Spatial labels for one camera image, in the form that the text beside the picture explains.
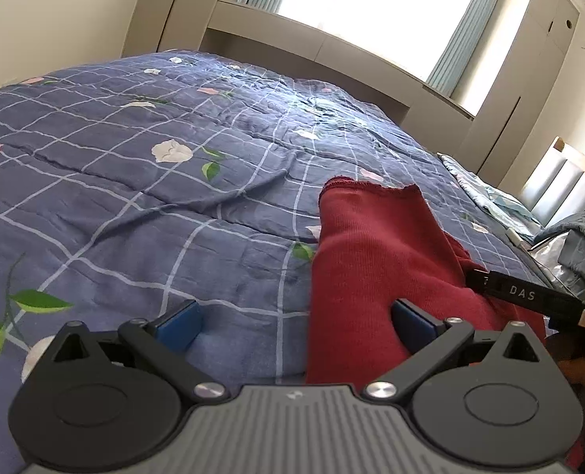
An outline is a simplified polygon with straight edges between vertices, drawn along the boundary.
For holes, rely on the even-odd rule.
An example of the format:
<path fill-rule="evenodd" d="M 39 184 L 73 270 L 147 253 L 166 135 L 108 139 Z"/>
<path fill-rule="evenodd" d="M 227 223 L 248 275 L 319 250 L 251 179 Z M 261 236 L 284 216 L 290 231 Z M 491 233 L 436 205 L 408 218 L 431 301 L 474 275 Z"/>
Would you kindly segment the grey padded headboard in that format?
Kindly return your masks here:
<path fill-rule="evenodd" d="M 544 227 L 585 212 L 585 155 L 556 137 L 522 187 L 519 200 Z"/>

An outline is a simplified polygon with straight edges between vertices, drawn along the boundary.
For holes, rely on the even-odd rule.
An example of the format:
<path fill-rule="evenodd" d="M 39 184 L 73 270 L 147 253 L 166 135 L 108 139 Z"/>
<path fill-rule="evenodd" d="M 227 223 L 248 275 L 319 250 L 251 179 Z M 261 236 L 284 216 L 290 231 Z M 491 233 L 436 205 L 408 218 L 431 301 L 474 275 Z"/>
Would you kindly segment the red knit sweater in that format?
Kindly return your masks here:
<path fill-rule="evenodd" d="M 319 197 L 312 262 L 309 401 L 289 425 L 300 473 L 564 473 L 582 430 L 574 391 L 547 353 L 541 314 L 476 293 L 465 249 L 416 186 L 347 178 Z M 403 401 L 362 390 L 410 357 L 390 308 L 458 317 L 473 340 Z"/>

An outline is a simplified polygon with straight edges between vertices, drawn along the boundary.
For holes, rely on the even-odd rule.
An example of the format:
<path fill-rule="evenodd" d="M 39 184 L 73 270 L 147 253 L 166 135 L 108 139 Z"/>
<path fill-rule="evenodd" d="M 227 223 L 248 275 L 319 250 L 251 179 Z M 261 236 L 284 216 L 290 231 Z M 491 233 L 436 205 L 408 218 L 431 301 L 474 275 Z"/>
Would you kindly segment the right beige wardrobe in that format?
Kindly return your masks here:
<path fill-rule="evenodd" d="M 452 98 L 474 116 L 453 156 L 503 181 L 549 97 L 579 11 L 571 0 L 497 0 Z"/>

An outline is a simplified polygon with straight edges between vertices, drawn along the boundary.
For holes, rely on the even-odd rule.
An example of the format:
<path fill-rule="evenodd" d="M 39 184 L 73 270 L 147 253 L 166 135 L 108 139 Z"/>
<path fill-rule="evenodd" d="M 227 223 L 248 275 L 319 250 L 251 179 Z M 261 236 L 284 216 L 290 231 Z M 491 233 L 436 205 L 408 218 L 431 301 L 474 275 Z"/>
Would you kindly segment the beige window sill cabinet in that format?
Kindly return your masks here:
<path fill-rule="evenodd" d="M 220 0 L 200 49 L 294 78 L 329 81 L 378 106 L 421 145 L 450 153 L 474 117 L 389 61 L 299 21 Z"/>

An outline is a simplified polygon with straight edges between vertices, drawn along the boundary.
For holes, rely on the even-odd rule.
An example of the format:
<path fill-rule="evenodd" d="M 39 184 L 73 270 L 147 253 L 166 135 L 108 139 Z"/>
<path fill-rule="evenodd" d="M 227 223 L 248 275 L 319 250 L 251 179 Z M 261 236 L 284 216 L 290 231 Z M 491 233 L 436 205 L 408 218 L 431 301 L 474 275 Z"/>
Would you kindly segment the left beige wardrobe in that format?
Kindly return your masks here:
<path fill-rule="evenodd" d="M 198 50 L 217 0 L 137 0 L 124 57 L 172 48 Z"/>

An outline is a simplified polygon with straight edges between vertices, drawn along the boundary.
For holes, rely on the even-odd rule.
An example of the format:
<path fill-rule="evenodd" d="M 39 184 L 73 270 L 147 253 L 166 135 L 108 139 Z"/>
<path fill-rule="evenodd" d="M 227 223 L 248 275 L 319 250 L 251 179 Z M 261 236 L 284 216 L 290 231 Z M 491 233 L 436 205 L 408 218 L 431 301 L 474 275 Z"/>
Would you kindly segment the window with white frame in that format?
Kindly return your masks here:
<path fill-rule="evenodd" d="M 368 50 L 425 80 L 469 1 L 282 0 L 279 15 Z"/>

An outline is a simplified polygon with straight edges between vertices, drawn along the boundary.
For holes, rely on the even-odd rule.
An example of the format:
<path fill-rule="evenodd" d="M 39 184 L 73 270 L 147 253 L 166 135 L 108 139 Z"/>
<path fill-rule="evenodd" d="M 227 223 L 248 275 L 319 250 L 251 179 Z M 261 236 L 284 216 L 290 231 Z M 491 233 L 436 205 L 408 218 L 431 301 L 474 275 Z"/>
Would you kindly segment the right blue curtain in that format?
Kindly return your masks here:
<path fill-rule="evenodd" d="M 470 0 L 426 84 L 450 98 L 473 57 L 498 0 Z"/>

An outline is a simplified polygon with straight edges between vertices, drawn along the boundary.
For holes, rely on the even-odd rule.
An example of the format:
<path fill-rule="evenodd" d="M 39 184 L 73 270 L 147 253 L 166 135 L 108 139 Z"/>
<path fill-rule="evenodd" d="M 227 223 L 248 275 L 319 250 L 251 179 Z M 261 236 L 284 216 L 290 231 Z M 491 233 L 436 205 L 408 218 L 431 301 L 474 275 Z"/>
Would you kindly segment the blue plaid floral quilt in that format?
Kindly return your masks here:
<path fill-rule="evenodd" d="M 332 83 L 196 51 L 0 89 L 0 473 L 8 407 L 64 323 L 110 331 L 187 299 L 187 351 L 228 386 L 306 372 L 318 196 L 337 175 L 416 184 L 478 263 L 532 279 L 499 224 L 378 107 Z"/>

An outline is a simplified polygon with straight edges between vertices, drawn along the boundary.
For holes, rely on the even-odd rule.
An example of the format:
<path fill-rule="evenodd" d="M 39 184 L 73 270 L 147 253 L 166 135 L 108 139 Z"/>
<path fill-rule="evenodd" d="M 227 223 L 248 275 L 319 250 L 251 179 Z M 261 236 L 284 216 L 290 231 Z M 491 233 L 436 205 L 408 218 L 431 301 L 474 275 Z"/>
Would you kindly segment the beige wardrobe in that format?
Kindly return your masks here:
<path fill-rule="evenodd" d="M 452 98 L 474 116 L 453 156 L 503 181 L 549 97 L 579 11 L 571 0 L 497 0 Z"/>
<path fill-rule="evenodd" d="M 172 48 L 198 50 L 217 0 L 137 0 L 124 57 Z"/>

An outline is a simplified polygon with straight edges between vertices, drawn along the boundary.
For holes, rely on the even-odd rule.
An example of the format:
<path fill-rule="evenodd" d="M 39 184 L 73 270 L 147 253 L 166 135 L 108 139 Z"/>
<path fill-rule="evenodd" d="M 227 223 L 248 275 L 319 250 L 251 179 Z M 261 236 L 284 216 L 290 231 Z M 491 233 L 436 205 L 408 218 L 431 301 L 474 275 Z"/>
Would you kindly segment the light blue patterned pillow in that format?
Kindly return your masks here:
<path fill-rule="evenodd" d="M 437 156 L 477 207 L 505 229 L 518 234 L 522 240 L 529 243 L 534 241 L 536 235 L 543 229 L 543 225 L 523 203 L 508 193 L 483 182 L 478 175 L 466 170 L 450 155 L 438 153 Z"/>

